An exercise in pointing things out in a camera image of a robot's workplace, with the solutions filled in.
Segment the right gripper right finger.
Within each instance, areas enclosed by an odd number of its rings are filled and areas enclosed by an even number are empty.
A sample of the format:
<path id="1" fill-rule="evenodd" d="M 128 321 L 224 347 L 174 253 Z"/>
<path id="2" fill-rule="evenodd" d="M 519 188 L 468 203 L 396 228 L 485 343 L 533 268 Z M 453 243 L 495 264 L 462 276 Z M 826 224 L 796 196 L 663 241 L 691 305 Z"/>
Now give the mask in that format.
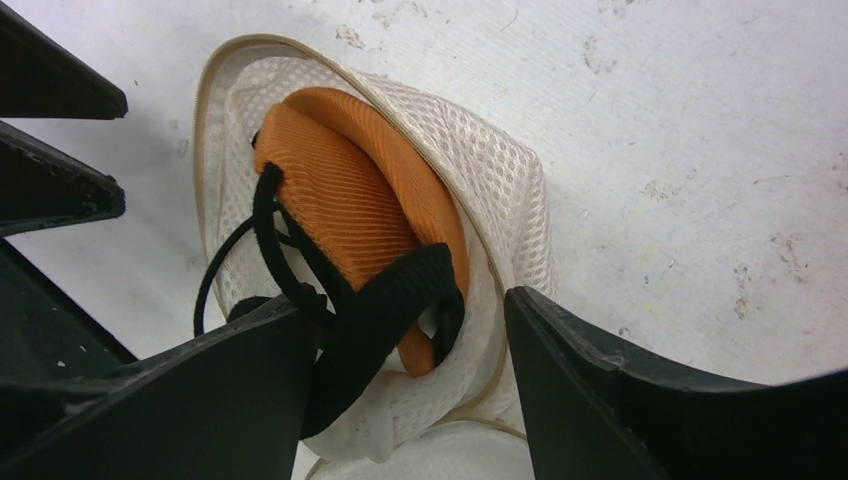
<path id="1" fill-rule="evenodd" d="M 843 479 L 847 374 L 765 386 L 698 370 L 529 287 L 504 314 L 539 479 Z"/>

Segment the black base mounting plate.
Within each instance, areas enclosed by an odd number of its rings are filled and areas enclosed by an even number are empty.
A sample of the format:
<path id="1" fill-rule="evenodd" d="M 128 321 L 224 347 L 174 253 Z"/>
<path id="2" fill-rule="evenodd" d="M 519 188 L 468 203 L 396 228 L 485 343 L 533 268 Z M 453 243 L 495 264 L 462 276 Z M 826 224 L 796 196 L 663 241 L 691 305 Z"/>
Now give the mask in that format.
<path id="1" fill-rule="evenodd" d="M 137 358 L 9 242 L 1 242 L 1 379 L 98 377 Z"/>

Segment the round white mesh laundry bag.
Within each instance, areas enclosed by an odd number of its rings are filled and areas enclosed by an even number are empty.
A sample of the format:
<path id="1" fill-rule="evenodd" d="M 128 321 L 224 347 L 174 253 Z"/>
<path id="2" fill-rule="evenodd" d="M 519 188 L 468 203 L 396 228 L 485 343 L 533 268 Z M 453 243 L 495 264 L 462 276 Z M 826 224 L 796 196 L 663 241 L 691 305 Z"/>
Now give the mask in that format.
<path id="1" fill-rule="evenodd" d="M 529 479 L 533 467 L 504 295 L 552 296 L 549 202 L 536 153 L 476 114 L 404 84 L 347 69 L 293 39 L 247 35 L 200 77 L 193 135 L 202 248 L 212 257 L 247 218 L 257 182 L 250 139 L 268 110 L 305 87 L 373 106 L 446 183 L 471 254 L 467 322 L 435 372 L 387 371 L 326 432 L 305 441 L 300 479 Z"/>

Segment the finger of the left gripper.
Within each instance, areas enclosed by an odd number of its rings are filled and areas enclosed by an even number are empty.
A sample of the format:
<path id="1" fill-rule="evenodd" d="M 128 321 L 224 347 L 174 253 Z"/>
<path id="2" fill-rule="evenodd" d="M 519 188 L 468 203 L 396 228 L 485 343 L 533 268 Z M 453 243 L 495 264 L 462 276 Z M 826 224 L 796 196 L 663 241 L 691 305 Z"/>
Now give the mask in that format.
<path id="1" fill-rule="evenodd" d="M 117 218 L 125 193 L 114 178 L 3 122 L 1 235 Z"/>
<path id="2" fill-rule="evenodd" d="M 1 116 L 113 120 L 126 95 L 6 4 L 1 5 Z"/>

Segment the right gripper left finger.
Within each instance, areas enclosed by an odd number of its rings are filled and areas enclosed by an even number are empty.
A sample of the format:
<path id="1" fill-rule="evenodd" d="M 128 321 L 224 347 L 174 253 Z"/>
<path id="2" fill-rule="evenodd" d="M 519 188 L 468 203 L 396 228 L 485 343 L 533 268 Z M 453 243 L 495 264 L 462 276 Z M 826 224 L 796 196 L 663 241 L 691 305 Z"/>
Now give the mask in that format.
<path id="1" fill-rule="evenodd" d="M 97 378 L 1 384 L 5 479 L 288 479 L 317 329 L 274 299 Z"/>

